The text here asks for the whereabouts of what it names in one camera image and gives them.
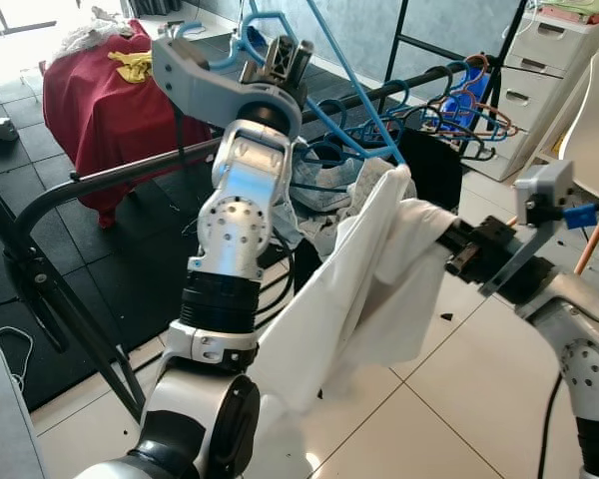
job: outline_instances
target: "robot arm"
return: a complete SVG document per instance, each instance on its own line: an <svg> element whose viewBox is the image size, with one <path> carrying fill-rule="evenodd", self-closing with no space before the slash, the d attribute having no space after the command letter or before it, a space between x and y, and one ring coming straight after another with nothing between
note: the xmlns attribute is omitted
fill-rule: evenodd
<svg viewBox="0 0 599 479"><path fill-rule="evenodd" d="M519 221L536 229L525 244L495 218L475 229L461 223L439 242L453 252L446 267L451 274L515 304L517 315L553 347L577 419L584 460L580 477L599 479L599 291L534 256L556 229L539 212L563 204L571 184L572 167L566 162L533 167L516 182Z"/></svg>
<svg viewBox="0 0 599 479"><path fill-rule="evenodd" d="M126 457L80 479L229 479L249 464L260 413L260 392L245 375L258 352L257 258L291 167L311 51L279 37L265 65L249 62L235 83L208 72L186 40L154 42L155 80L174 105L225 128L216 190L198 215L200 252L189 258L180 317L169 326L140 440Z"/></svg>

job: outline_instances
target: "white chair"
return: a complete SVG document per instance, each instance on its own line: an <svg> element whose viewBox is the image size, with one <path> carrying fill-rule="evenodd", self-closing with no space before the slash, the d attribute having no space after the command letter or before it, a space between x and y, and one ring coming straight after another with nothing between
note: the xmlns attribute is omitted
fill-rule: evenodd
<svg viewBox="0 0 599 479"><path fill-rule="evenodd" d="M599 53L590 61L590 83L577 118L566 134L559 160L574 164L575 184L599 198ZM599 242L599 223L575 267L581 274Z"/></svg>

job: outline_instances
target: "red blanket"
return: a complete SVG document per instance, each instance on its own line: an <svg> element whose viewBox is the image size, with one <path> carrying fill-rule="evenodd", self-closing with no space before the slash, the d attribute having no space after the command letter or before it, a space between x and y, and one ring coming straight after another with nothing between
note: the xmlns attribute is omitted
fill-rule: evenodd
<svg viewBox="0 0 599 479"><path fill-rule="evenodd" d="M56 60L44 75L44 119L80 176L174 150L177 147L173 109L153 79L127 83L107 58L109 52L136 53L151 49L142 26L131 21L132 38L115 35L102 46ZM184 121L184 143L211 138L209 127ZM87 195L83 205L100 213L100 226L115 222L115 207L135 184Z"/></svg>

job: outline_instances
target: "blue connector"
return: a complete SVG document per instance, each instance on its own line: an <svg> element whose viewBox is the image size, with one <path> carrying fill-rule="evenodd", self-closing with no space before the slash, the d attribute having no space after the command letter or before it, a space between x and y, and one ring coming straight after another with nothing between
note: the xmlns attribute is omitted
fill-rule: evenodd
<svg viewBox="0 0 599 479"><path fill-rule="evenodd" d="M597 211L594 205L569 208L563 211L563 219L569 230L583 227L595 227L597 225Z"/></svg>

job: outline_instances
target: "wooden chair leg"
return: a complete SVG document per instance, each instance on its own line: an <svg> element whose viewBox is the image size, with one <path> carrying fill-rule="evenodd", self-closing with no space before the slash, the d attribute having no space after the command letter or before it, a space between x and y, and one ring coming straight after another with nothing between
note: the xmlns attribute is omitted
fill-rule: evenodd
<svg viewBox="0 0 599 479"><path fill-rule="evenodd" d="M588 264L588 261L590 260L590 256L592 256L592 253L595 250L595 247L597 247L598 243L599 243L599 223L597 224L597 228L595 228L595 231L593 232L592 236L590 237L590 241L586 245L586 248L583 250L581 257L579 258L579 262L577 263L577 266L575 267L575 274L581 274L583 272L583 270L586 267L586 264Z"/></svg>

